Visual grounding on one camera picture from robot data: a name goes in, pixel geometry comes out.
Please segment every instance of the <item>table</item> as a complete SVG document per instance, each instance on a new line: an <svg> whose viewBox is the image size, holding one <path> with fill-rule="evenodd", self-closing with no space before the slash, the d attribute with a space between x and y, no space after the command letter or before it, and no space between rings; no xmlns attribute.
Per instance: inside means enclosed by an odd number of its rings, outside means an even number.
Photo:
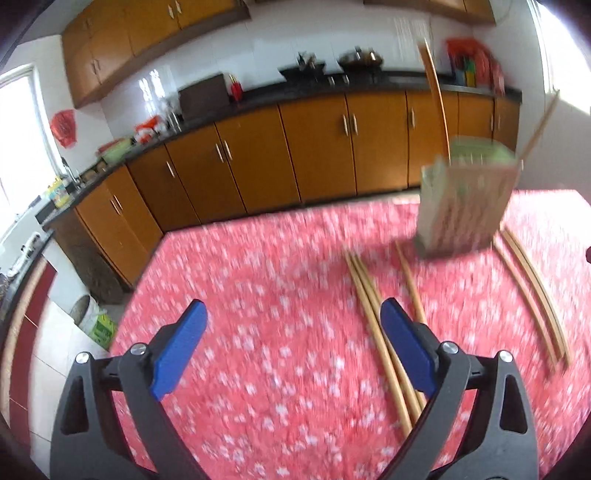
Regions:
<svg viewBox="0 0 591 480"><path fill-rule="evenodd" d="M493 356L510 350L534 411L540 473L591 409L591 207L576 192L515 194L505 221L545 278L573 353L555 374L517 286L482 251L425 261L414 253L418 203L346 203L188 229L166 236L126 310L112 353L148 342L193 298L207 331L163 406L212 478L373 479L402 435L343 247L361 254L385 297L413 315L393 240L414 272L440 340ZM437 462L454 454L466 394ZM116 406L138 463L152 467L125 402Z"/></svg>

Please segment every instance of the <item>upper cabinet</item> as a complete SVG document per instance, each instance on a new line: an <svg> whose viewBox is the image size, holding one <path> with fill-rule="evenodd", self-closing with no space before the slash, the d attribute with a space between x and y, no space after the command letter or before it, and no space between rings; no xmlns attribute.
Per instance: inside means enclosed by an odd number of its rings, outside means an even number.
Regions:
<svg viewBox="0 0 591 480"><path fill-rule="evenodd" d="M178 15L180 28L188 27L214 15L232 10L236 7L234 0L177 0L174 7Z"/></svg>
<svg viewBox="0 0 591 480"><path fill-rule="evenodd" d="M489 0L363 0L363 3L414 8L470 25L495 24Z"/></svg>
<svg viewBox="0 0 591 480"><path fill-rule="evenodd" d="M62 35L74 107L192 38L247 18L241 0L94 0Z"/></svg>
<svg viewBox="0 0 591 480"><path fill-rule="evenodd" d="M125 21L134 55L156 45L178 31L174 2L168 0L129 0Z"/></svg>

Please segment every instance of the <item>plastic bag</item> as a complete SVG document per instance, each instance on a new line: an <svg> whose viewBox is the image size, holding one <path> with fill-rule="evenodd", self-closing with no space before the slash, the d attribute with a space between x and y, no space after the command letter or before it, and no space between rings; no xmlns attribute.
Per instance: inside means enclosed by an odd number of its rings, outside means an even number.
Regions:
<svg viewBox="0 0 591 480"><path fill-rule="evenodd" d="M62 110L57 112L49 124L51 133L64 148L71 148L76 145L76 121L74 110Z"/></svg>
<svg viewBox="0 0 591 480"><path fill-rule="evenodd" d="M477 87L486 87L501 95L505 94L505 78L501 65L491 51L474 38L448 38L447 53L452 69L458 77L463 70L465 59L470 59L475 66Z"/></svg>

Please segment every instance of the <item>window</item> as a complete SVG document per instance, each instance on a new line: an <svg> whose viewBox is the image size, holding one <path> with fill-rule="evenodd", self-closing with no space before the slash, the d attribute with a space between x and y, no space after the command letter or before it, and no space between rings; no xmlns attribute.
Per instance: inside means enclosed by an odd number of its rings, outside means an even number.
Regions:
<svg viewBox="0 0 591 480"><path fill-rule="evenodd" d="M33 66L0 76L0 236L58 171L37 91Z"/></svg>
<svg viewBox="0 0 591 480"><path fill-rule="evenodd" d="M565 102L587 114L591 109L591 70L586 45L544 5L537 5L543 51L547 57L547 90L560 90Z"/></svg>

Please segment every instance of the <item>pot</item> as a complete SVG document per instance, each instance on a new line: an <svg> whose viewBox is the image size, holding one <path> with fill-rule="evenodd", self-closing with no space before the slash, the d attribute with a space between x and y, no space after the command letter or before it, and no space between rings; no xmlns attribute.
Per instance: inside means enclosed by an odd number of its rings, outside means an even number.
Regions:
<svg viewBox="0 0 591 480"><path fill-rule="evenodd" d="M372 48L363 50L355 47L355 51L347 52L339 58L339 65L345 72L363 72L380 70L384 59Z"/></svg>

